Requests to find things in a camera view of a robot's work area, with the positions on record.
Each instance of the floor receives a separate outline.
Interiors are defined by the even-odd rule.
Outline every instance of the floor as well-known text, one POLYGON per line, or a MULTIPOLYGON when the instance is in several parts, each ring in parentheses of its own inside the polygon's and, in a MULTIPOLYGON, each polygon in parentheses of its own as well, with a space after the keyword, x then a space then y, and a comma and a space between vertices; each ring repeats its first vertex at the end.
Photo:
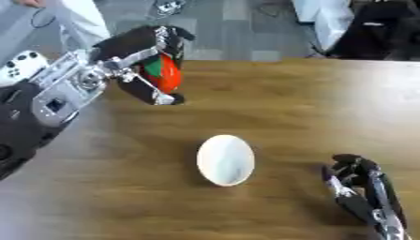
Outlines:
MULTIPOLYGON (((180 14, 156 18, 154 0, 98 0, 97 5, 113 33, 143 24, 174 24, 197 35, 187 45, 191 60, 278 61, 312 54, 315 43, 310 26, 297 23, 291 0, 188 0, 180 14), (261 3, 278 6, 258 10, 261 3)), ((61 50, 58 24, 36 30, 20 49, 44 53, 61 50)))

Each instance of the robotic hand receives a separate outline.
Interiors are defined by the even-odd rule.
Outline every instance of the robotic hand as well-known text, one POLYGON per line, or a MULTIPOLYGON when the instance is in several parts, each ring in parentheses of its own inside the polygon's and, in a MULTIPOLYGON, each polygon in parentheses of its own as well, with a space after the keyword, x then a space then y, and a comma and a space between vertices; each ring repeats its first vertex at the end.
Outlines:
POLYGON ((352 154, 333 156, 336 164, 322 168, 322 180, 336 202, 346 211, 372 226, 383 240, 411 239, 407 221, 391 181, 375 162, 352 154), (353 188, 365 190, 365 195, 353 188))
POLYGON ((98 98, 109 81, 153 105, 174 105, 180 95, 160 91, 135 71, 160 54, 178 68, 182 38, 189 32, 172 26, 144 26, 100 42, 92 50, 68 52, 49 64, 39 52, 25 51, 0 68, 0 180, 18 170, 98 98))

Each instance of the white pants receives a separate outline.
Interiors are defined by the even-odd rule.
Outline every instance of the white pants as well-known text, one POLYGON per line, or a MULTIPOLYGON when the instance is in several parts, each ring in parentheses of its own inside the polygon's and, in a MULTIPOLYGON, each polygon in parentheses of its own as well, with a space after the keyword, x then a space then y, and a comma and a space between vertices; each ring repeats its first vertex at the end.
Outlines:
POLYGON ((61 25, 64 51, 88 49, 109 38, 110 32, 93 0, 44 0, 61 25))

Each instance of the white paper cup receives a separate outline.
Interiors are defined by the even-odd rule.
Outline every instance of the white paper cup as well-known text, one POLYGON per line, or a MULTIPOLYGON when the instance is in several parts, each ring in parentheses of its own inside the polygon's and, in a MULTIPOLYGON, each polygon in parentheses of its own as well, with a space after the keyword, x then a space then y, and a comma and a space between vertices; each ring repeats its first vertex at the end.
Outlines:
POLYGON ((218 135, 202 145, 197 165, 202 175, 212 183, 231 187, 250 177, 255 157, 244 140, 232 135, 218 135))

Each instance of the wooden table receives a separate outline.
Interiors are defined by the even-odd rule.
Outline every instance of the wooden table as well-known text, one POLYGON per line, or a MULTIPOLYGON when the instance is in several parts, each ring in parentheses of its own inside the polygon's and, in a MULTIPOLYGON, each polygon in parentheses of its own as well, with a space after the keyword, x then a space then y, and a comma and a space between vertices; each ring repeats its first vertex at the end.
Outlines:
POLYGON ((188 62, 185 75, 187 105, 114 87, 0 183, 1 239, 368 239, 321 181, 334 153, 378 161, 420 237, 420 64, 188 62), (241 186, 197 171, 199 144, 221 133, 256 152, 241 186))

